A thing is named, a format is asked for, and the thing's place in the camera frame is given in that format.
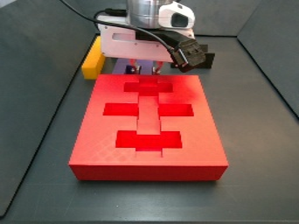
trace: cross-shaped recess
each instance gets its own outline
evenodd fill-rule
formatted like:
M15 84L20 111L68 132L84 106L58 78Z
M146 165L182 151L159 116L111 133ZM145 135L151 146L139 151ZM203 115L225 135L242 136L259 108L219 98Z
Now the cross-shaped recess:
M124 92L138 92L138 103L107 103L104 116L136 116L136 130L120 130L116 134L118 148L136 151L163 151L182 148L181 131L162 131L161 116L194 116L191 104L162 104L159 93L171 93L173 83L159 83L155 77L140 77L127 82Z

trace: rectangular slot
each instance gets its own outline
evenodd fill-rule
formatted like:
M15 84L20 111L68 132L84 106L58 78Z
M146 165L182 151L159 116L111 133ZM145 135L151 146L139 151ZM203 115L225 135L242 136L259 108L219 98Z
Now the rectangular slot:
M138 116L138 103L107 103L103 116Z
M194 116L191 104L161 104L159 116Z
M138 92L143 96L158 96L159 93L171 93L173 91L173 83L127 82L124 85L124 92Z
M161 135L138 135L134 130L120 130L116 133L118 148L162 149L182 148L181 131L162 131Z

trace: yellow object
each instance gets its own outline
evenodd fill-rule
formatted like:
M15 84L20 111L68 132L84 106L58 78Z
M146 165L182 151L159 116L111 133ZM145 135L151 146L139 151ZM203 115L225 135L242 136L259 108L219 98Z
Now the yellow object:
M90 48L88 57L82 65L82 72L86 80L95 80L99 77L104 62L106 56L100 51L100 37L98 37Z

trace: red box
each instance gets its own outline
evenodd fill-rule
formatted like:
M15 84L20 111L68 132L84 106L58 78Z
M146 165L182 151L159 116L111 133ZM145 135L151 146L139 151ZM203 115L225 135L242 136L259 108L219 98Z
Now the red box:
M198 75L100 75L70 158L80 180L218 180L229 167Z

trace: black cable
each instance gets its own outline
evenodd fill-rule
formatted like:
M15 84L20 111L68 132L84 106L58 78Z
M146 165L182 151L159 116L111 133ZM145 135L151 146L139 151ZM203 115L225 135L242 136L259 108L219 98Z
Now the black cable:
M98 23L98 24L102 24L102 25L110 25L110 26L115 26L115 27L120 27L120 28L126 28L128 30L134 30L134 31L138 31L138 32L142 32L145 34L147 34L149 36L154 37L154 39L157 41L159 41L162 43L162 45L165 46L165 48L167 49L169 53L173 53L174 52L174 49L166 44L166 42L159 38L157 37L150 31L136 27L136 26L132 26L130 24L115 24L115 23L110 23L110 22L106 22L106 21L102 21L102 20L98 20L92 17L87 17L86 15L83 15L82 13L78 12L78 10L64 1L64 0L60 0L60 2L79 15L82 16L83 18L86 18L88 21L94 22L94 23Z

